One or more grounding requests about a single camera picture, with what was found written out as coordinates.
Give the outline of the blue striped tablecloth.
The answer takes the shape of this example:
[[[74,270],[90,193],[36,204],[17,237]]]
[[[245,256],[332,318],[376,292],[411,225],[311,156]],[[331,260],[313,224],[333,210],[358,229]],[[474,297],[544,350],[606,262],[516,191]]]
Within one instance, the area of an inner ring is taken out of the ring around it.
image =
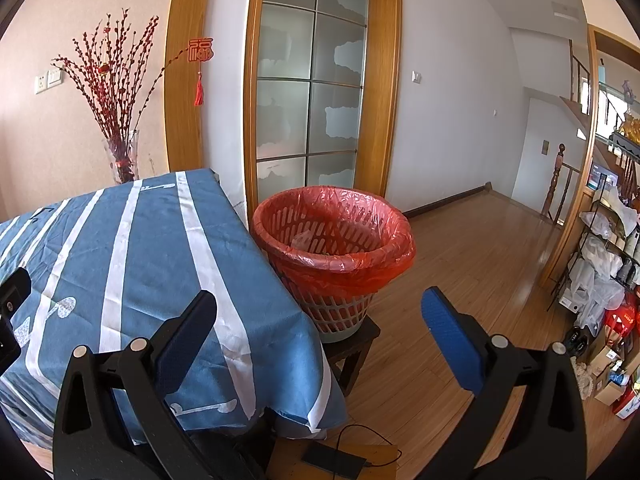
[[[208,169],[102,188],[1,225],[1,272],[32,291],[13,315],[21,353],[1,408],[24,441],[50,448],[73,350],[150,338],[203,290],[217,318],[166,403],[185,430],[244,434],[265,411],[280,434],[319,437],[346,404],[319,334],[266,263]]]

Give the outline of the metal storage shelf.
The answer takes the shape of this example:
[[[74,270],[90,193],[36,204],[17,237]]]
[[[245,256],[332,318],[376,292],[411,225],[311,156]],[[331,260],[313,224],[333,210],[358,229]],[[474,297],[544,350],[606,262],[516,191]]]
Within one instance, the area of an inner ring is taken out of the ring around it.
[[[573,226],[578,237],[552,289],[552,301],[548,310],[554,304],[562,304],[560,296],[563,287],[570,281],[570,272],[576,266],[577,259],[582,258],[582,250],[589,237],[600,240],[608,252],[618,255],[623,262],[629,260],[635,266],[639,265],[634,256],[625,250],[628,236],[625,235],[622,214],[612,204],[614,190],[617,190],[618,199],[625,207],[631,206],[632,200],[639,196],[639,145],[619,131],[613,131],[608,139],[597,136],[596,142],[605,144],[610,149],[608,154],[615,157],[614,169],[597,169],[595,162],[591,164],[594,177],[588,178],[587,187],[580,199],[577,223]]]

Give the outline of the glass vase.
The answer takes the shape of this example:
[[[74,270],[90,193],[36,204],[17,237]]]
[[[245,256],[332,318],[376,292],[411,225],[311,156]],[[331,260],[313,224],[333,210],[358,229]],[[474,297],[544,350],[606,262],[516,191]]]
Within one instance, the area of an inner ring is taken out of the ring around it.
[[[115,136],[104,139],[103,147],[108,158],[113,180],[116,184],[124,184],[139,179],[137,130],[131,130],[123,139]]]

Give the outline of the wooden stool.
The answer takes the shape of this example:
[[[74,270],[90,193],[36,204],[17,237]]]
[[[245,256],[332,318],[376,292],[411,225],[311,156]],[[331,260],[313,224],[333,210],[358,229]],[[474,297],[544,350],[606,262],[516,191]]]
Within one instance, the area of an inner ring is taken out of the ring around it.
[[[352,336],[323,345],[330,369],[344,396],[349,396],[352,393],[364,361],[380,333],[381,329],[378,324],[367,315]]]

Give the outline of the red berry branches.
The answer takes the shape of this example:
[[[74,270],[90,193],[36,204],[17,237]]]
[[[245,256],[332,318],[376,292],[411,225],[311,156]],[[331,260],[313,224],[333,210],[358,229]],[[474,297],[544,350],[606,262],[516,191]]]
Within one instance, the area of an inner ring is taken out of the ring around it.
[[[160,18],[150,17],[141,32],[132,29],[129,11],[106,14],[91,32],[72,40],[72,56],[57,55],[51,66],[60,70],[86,100],[105,140],[128,148],[151,96],[166,70],[162,67],[143,88],[150,68]]]

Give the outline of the wooden stair railing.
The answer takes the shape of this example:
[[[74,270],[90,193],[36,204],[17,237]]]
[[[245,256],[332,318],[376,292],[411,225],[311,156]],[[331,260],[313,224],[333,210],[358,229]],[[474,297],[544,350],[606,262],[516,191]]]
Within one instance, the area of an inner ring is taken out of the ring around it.
[[[570,194],[570,187],[582,174],[578,168],[564,160],[565,151],[565,144],[560,143],[555,156],[547,194],[540,212],[541,217],[550,220],[555,226],[564,224],[563,210],[568,194]]]

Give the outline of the red chinese knot ornament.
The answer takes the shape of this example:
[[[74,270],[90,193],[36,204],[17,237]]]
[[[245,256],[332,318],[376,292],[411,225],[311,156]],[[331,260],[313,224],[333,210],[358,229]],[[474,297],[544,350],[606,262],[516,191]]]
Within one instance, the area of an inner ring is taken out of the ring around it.
[[[210,61],[215,53],[213,50],[214,40],[212,37],[192,38],[188,44],[188,61],[198,66],[196,72],[196,87],[194,94],[194,106],[204,104],[204,89],[202,83],[202,64]]]

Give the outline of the frosted glass door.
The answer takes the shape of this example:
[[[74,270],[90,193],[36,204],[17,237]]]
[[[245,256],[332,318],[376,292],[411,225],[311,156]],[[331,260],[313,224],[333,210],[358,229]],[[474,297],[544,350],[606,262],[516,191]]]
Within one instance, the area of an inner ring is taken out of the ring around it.
[[[262,0],[256,159],[260,200],[354,184],[369,0]]]

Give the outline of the wall socket and switch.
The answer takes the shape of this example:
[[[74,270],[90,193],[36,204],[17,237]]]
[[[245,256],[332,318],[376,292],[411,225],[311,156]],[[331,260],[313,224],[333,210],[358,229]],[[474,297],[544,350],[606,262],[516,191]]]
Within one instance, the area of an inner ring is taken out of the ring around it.
[[[59,86],[63,82],[63,72],[57,67],[50,68],[45,73],[38,75],[34,81],[34,93],[39,94],[51,88]]]

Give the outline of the white light switch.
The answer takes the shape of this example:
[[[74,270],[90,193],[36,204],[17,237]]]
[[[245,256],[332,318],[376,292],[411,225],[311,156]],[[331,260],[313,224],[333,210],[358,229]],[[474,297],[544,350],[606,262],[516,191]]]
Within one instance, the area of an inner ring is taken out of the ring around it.
[[[419,72],[416,72],[415,70],[411,73],[411,81],[414,82],[415,84],[420,84],[422,80],[422,75]]]

